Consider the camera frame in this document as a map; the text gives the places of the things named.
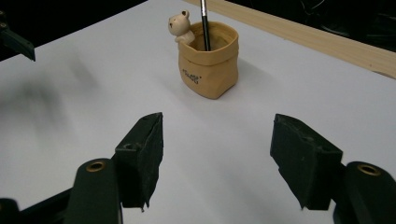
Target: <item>white table surface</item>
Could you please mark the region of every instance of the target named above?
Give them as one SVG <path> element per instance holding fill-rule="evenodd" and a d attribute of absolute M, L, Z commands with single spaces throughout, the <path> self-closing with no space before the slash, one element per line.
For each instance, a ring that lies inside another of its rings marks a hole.
<path fill-rule="evenodd" d="M 0 197 L 20 209 L 73 186 L 143 116 L 163 112 L 164 156 L 149 209 L 124 223 L 332 223 L 301 210 L 270 157 L 275 113 L 396 175 L 396 81 L 208 12 L 240 35 L 238 83 L 218 100 L 191 91 L 167 20 L 181 0 L 148 0 L 0 62 Z"/>

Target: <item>dark background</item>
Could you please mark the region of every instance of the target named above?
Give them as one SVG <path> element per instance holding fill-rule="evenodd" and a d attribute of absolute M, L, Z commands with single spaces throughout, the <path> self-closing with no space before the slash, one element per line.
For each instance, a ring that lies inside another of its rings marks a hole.
<path fill-rule="evenodd" d="M 145 1 L 0 0 L 0 10 L 6 12 L 12 32 L 38 47 Z M 0 61 L 16 54 L 0 44 Z"/>
<path fill-rule="evenodd" d="M 0 10 L 11 31 L 38 47 L 145 1 L 1 0 Z M 228 1 L 396 52 L 396 0 Z M 0 43 L 0 61 L 16 54 Z"/>

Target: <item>paper bag pen holder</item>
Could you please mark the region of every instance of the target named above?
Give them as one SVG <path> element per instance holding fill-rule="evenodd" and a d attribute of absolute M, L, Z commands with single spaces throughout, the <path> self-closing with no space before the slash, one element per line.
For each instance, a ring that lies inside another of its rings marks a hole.
<path fill-rule="evenodd" d="M 196 93 L 218 99 L 238 80 L 238 33 L 217 21 L 209 23 L 210 45 L 205 51 L 202 23 L 191 26 L 195 40 L 178 45 L 178 68 L 183 82 Z"/>

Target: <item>screw hole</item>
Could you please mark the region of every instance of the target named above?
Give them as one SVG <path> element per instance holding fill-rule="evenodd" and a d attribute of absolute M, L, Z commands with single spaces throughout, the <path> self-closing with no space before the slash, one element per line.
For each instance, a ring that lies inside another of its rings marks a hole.
<path fill-rule="evenodd" d="M 321 149 L 325 152 L 331 152 L 332 150 L 328 147 L 321 147 Z"/>
<path fill-rule="evenodd" d="M 87 166 L 88 172 L 98 172 L 105 169 L 105 162 L 104 161 L 95 161 Z"/>
<path fill-rule="evenodd" d="M 371 165 L 360 164 L 358 165 L 358 169 L 367 175 L 374 175 L 374 176 L 381 175 L 381 172 Z"/>
<path fill-rule="evenodd" d="M 304 140 L 305 142 L 313 142 L 313 141 L 314 141 L 314 138 L 311 137 L 311 136 L 305 136 L 305 137 L 303 137 L 303 140 Z"/>
<path fill-rule="evenodd" d="M 132 144 L 125 144 L 124 146 L 123 146 L 124 148 L 128 148 L 128 149 L 133 149 L 134 148 L 134 146 L 132 146 Z"/>

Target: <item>brass screw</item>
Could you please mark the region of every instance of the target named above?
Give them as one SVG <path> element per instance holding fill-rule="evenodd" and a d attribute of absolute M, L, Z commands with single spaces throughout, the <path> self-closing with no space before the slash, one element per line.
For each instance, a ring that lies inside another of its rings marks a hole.
<path fill-rule="evenodd" d="M 379 176 L 381 172 L 372 165 L 359 164 L 358 169 L 367 175 Z"/>
<path fill-rule="evenodd" d="M 87 166 L 88 172 L 98 172 L 105 169 L 106 163 L 104 161 L 95 161 Z"/>

